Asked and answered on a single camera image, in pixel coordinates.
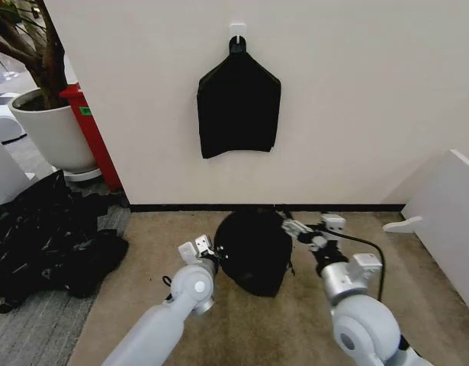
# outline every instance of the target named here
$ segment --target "beige carpet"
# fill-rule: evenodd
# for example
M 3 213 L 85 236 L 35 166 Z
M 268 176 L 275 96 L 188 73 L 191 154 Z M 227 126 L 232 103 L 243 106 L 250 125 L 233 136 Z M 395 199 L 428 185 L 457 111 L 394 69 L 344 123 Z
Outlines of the beige carpet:
M 202 233 L 214 237 L 226 213 L 135 213 L 126 230 L 130 251 L 104 281 L 70 359 L 72 366 L 100 365 L 139 317 L 169 293 L 162 276 L 182 266 L 177 246 Z M 469 366 L 469 310 L 420 241 L 386 234 L 395 213 L 344 213 L 346 232 L 382 246 L 388 262 L 384 302 L 411 345 L 435 366 Z M 316 223 L 317 213 L 296 213 Z M 367 252 L 359 244 L 346 253 Z M 222 271 L 216 304 L 191 316 L 167 365 L 353 365 L 332 340 L 322 282 L 313 257 L 295 244 L 296 275 L 287 273 L 276 298 L 254 297 Z

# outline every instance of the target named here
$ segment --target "red box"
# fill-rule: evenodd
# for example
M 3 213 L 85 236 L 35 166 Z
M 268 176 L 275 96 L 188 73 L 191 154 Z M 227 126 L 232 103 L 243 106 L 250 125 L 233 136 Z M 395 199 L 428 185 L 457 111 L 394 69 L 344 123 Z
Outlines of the red box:
M 88 146 L 90 146 L 90 150 L 94 154 L 95 161 L 101 170 L 105 184 L 111 191 L 122 188 L 119 175 L 117 175 L 111 156 L 109 155 L 102 136 L 98 131 L 97 124 L 95 123 L 87 101 L 83 96 L 83 92 L 80 89 L 80 84 L 76 83 L 74 85 L 70 85 L 59 93 L 59 96 L 61 98 L 68 99 L 69 105 L 72 107 L 73 113 L 82 129 Z

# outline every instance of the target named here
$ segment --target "white hook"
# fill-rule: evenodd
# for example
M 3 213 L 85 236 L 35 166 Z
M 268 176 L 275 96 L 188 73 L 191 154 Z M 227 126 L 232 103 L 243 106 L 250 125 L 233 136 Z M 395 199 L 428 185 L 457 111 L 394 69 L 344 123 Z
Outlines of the white hook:
M 229 26 L 229 39 L 236 37 L 236 43 L 239 44 L 239 37 L 246 38 L 246 24 L 244 23 L 231 23 Z

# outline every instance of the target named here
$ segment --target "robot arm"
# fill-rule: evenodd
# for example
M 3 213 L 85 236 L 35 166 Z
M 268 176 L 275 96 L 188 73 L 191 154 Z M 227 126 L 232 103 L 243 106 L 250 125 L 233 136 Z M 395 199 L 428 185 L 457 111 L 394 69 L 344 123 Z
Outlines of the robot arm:
M 147 310 L 127 333 L 104 366 L 161 365 L 183 334 L 184 321 L 192 313 L 202 314 L 213 305 L 217 258 L 207 236 L 178 248 L 187 265 L 173 277 L 171 297 Z
M 344 225 L 342 217 L 329 214 L 323 215 L 320 231 L 296 220 L 283 223 L 285 232 L 308 244 L 317 260 L 337 344 L 358 366 L 432 366 L 406 342 L 392 312 L 366 294 L 368 279 L 382 264 L 369 253 L 348 260 L 340 252 L 339 237 L 334 234 L 341 233 Z

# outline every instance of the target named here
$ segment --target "plant pot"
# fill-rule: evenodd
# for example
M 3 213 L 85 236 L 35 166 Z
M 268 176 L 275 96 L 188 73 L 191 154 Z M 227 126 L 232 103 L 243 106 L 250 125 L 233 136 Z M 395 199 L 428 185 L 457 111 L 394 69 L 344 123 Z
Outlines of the plant pot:
M 95 158 L 70 106 L 48 111 L 19 109 L 21 105 L 39 94 L 39 89 L 29 91 L 10 101 L 8 107 L 41 155 L 52 166 L 70 173 L 83 173 L 96 169 Z

